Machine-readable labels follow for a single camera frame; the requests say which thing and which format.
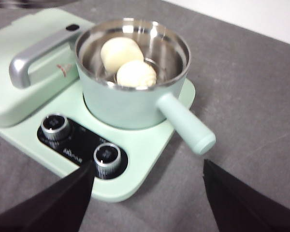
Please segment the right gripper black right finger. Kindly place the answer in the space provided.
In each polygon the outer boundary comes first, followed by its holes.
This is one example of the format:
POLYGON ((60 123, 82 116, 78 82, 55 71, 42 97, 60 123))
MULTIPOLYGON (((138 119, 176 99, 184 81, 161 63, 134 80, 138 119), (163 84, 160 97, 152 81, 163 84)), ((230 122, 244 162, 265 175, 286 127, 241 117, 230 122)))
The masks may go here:
POLYGON ((221 232, 290 232, 290 209, 211 160, 203 164, 207 199, 221 232))

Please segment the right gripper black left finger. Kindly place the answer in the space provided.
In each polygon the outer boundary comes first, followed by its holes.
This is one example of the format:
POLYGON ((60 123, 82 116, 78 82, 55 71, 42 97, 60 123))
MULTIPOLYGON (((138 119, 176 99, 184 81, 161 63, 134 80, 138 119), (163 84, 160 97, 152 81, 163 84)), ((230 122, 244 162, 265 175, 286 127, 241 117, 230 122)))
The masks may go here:
POLYGON ((0 214, 0 232, 77 232, 91 198, 95 166, 88 161, 47 189, 0 214))

